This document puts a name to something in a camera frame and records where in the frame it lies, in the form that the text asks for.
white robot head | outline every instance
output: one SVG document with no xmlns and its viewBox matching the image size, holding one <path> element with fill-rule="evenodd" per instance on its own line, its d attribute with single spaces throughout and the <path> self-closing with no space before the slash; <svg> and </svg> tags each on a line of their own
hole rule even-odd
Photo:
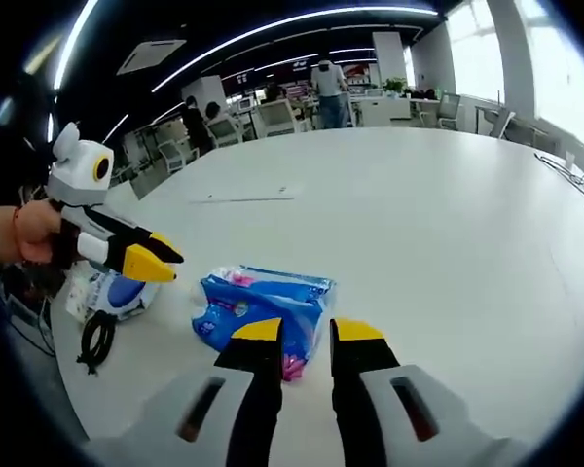
<svg viewBox="0 0 584 467">
<path fill-rule="evenodd" d="M 68 124 L 56 139 L 48 179 L 48 196 L 72 206 L 102 204 L 110 184 L 114 153 L 94 141 L 81 140 L 80 131 Z"/>
</svg>

packaged tissue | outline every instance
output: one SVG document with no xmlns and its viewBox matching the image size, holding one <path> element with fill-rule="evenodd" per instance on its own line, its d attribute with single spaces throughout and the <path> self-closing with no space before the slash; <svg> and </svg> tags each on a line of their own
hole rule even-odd
<svg viewBox="0 0 584 467">
<path fill-rule="evenodd" d="M 160 288 L 158 283 L 131 280 L 110 269 L 96 269 L 88 262 L 72 268 L 70 281 L 67 311 L 82 323 L 99 310 L 120 321 L 140 314 Z"/>
<path fill-rule="evenodd" d="M 281 318 L 284 379 L 301 376 L 331 315 L 333 280 L 234 266 L 214 270 L 200 285 L 206 304 L 193 317 L 193 329 L 205 343 L 221 351 L 245 324 Z"/>
</svg>

black cable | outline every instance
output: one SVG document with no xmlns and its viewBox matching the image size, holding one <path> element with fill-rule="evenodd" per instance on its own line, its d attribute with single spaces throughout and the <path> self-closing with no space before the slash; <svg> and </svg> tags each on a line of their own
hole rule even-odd
<svg viewBox="0 0 584 467">
<path fill-rule="evenodd" d="M 50 352 L 48 352 L 48 351 L 47 351 L 45 348 L 42 348 L 42 347 L 40 347 L 39 345 L 37 345 L 35 342 L 33 342 L 33 341 L 32 341 L 32 339 L 31 339 L 31 338 L 29 338 L 29 337 L 28 337 L 26 334 L 24 334 L 22 331 L 20 331 L 20 330 L 18 329 L 18 327 L 17 327 L 15 324 L 13 324 L 13 323 L 11 322 L 11 320 L 10 320 L 10 319 L 7 319 L 7 323 L 9 323 L 9 324 L 10 324 L 10 325 L 13 327 L 13 329 L 15 329 L 15 330 L 18 332 L 18 334 L 19 334 L 20 336 L 22 336 L 24 339 L 26 339 L 26 340 L 28 341 L 28 343 L 30 343 L 30 345 L 32 345 L 33 347 L 37 348 L 37 350 L 39 350 L 40 352 L 43 352 L 43 353 L 45 353 L 46 355 L 48 355 L 48 356 L 49 356 L 49 357 L 51 357 L 51 358 L 56 358 L 56 355 L 55 355 L 55 354 L 54 354 L 54 355 L 52 355 L 52 354 L 51 354 Z"/>
<path fill-rule="evenodd" d="M 82 353 L 76 360 L 78 363 L 84 363 L 89 367 L 89 375 L 96 375 L 96 368 L 106 359 L 110 352 L 115 337 L 115 325 L 117 316 L 105 313 L 102 310 L 97 311 L 85 324 L 82 332 L 80 346 Z M 99 338 L 91 348 L 93 335 L 99 328 Z"/>
<path fill-rule="evenodd" d="M 43 312 L 47 308 L 46 303 L 48 302 L 47 299 L 44 299 L 43 303 L 41 304 L 41 311 L 39 311 L 39 315 L 37 316 L 37 329 L 39 330 L 39 334 L 41 334 L 41 339 L 43 339 L 43 343 L 46 345 L 48 350 L 56 357 L 56 350 L 48 343 L 46 340 L 46 335 L 41 329 L 41 321 L 43 320 Z"/>
<path fill-rule="evenodd" d="M 550 158 L 539 156 L 537 153 L 534 153 L 534 156 L 551 169 L 556 170 L 556 172 L 563 176 L 578 192 L 584 195 L 584 175 L 578 177 L 574 173 L 571 173 L 566 167 Z"/>
</svg>

yellow fingertip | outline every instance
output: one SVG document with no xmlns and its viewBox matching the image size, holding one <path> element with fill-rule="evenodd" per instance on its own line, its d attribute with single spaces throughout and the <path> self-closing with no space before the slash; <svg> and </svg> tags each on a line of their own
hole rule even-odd
<svg viewBox="0 0 584 467">
<path fill-rule="evenodd" d="M 175 271 L 144 246 L 134 244 L 126 249 L 122 275 L 143 282 L 170 282 Z"/>
<path fill-rule="evenodd" d="M 340 341 L 366 341 L 370 339 L 384 339 L 383 334 L 364 323 L 363 321 L 353 321 L 352 319 L 336 318 L 338 327 L 338 337 Z"/>
<path fill-rule="evenodd" d="M 232 339 L 248 339 L 251 341 L 276 341 L 281 318 L 267 319 L 256 323 L 245 324 L 232 334 Z"/>
<path fill-rule="evenodd" d="M 152 232 L 151 235 L 149 235 L 150 238 L 153 238 L 157 241 L 161 241 L 162 243 L 164 243 L 166 246 L 168 246 L 171 250 L 173 250 L 175 253 L 177 253 L 178 255 L 182 256 L 182 254 L 177 251 L 177 249 L 175 249 L 175 247 L 171 244 L 170 241 L 168 241 L 168 239 L 166 237 L 164 237 L 161 233 L 159 232 Z"/>
</svg>

human hand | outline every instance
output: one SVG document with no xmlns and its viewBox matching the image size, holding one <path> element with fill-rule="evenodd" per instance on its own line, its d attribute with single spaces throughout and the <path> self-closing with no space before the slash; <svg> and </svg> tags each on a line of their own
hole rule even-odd
<svg viewBox="0 0 584 467">
<path fill-rule="evenodd" d="M 60 214 L 44 199 L 30 201 L 14 215 L 13 229 L 22 258 L 33 263 L 52 260 L 52 234 L 60 232 Z"/>
</svg>

